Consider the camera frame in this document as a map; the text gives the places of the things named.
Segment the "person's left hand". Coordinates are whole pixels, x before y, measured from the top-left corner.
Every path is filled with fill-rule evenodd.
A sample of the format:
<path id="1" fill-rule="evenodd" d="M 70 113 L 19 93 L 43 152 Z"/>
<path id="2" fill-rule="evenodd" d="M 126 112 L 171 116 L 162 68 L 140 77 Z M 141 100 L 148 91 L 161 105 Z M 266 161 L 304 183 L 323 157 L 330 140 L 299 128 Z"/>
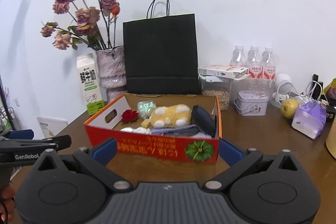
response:
<path id="1" fill-rule="evenodd" d="M 14 219 L 15 189 L 7 186 L 1 190 L 1 223 L 10 223 Z"/>

